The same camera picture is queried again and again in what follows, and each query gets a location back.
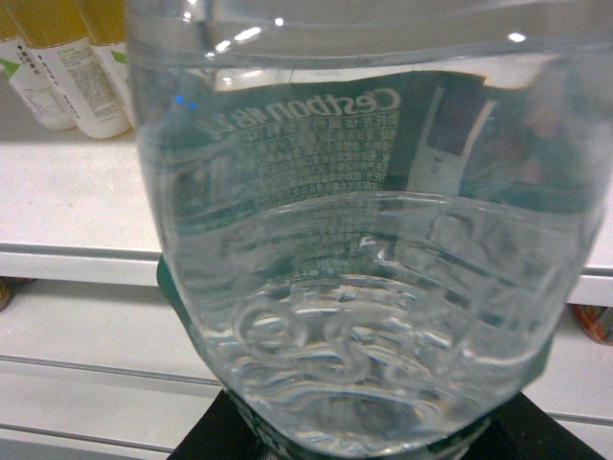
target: clear plastic bottle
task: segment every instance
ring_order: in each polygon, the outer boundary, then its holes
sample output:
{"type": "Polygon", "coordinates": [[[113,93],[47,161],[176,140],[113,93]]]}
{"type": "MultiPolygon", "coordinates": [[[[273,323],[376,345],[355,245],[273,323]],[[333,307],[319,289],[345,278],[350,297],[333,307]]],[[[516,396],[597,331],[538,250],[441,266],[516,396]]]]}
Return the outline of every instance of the clear plastic bottle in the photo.
{"type": "Polygon", "coordinates": [[[602,220],[613,4],[126,4],[181,317],[265,441],[441,458],[538,376],[602,220]]]}

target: yellow cap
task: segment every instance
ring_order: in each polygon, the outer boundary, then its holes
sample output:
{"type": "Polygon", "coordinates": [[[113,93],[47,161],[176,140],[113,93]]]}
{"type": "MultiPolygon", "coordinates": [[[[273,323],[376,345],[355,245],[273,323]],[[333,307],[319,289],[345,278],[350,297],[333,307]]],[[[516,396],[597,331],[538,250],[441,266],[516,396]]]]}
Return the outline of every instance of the yellow cap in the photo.
{"type": "Polygon", "coordinates": [[[49,48],[87,36],[72,0],[2,0],[31,48],[49,48]]]}
{"type": "Polygon", "coordinates": [[[92,45],[125,41],[123,0],[74,0],[92,45]]]}
{"type": "Polygon", "coordinates": [[[10,40],[19,37],[17,26],[12,22],[11,17],[4,8],[4,4],[0,3],[0,41],[10,40]]]}

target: white bottle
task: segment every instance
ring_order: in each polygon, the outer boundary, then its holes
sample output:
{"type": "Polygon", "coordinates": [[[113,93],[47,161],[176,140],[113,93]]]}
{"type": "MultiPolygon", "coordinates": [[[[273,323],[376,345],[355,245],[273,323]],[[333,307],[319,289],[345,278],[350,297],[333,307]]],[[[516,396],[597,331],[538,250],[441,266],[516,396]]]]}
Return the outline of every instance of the white bottle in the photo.
{"type": "Polygon", "coordinates": [[[45,78],[3,7],[0,7],[0,73],[41,125],[55,131],[76,126],[68,107],[45,78]]]}
{"type": "Polygon", "coordinates": [[[125,114],[134,126],[131,93],[128,85],[125,54],[125,23],[123,0],[74,0],[87,28],[89,44],[115,93],[122,101],[125,114]]]}
{"type": "Polygon", "coordinates": [[[7,0],[6,5],[79,129],[97,139],[129,130],[122,104],[89,46],[87,31],[74,3],[7,0]]]}

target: bottle with yellow cap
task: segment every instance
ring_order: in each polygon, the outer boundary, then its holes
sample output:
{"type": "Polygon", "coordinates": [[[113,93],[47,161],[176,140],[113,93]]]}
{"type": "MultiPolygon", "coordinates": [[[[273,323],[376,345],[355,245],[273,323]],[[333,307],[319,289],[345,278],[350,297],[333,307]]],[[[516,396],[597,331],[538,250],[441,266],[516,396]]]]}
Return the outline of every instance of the bottle with yellow cap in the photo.
{"type": "Polygon", "coordinates": [[[63,99],[53,90],[19,35],[4,6],[0,4],[0,73],[9,80],[34,118],[44,127],[64,130],[75,122],[63,99]]]}
{"type": "Polygon", "coordinates": [[[72,0],[3,0],[26,45],[67,102],[77,126],[103,139],[130,129],[72,0]]]}
{"type": "Polygon", "coordinates": [[[134,125],[127,81],[125,55],[124,0],[74,0],[87,28],[89,43],[102,68],[122,100],[125,113],[134,125]]]}

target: black object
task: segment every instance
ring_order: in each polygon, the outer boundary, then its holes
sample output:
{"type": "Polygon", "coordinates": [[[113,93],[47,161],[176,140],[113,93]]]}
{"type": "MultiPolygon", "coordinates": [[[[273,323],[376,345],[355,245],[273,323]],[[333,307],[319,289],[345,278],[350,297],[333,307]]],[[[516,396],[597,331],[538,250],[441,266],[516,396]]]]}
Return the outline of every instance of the black object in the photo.
{"type": "MultiPolygon", "coordinates": [[[[168,460],[271,460],[225,392],[168,460]]],[[[492,413],[463,460],[605,460],[520,394],[492,413]]]]}

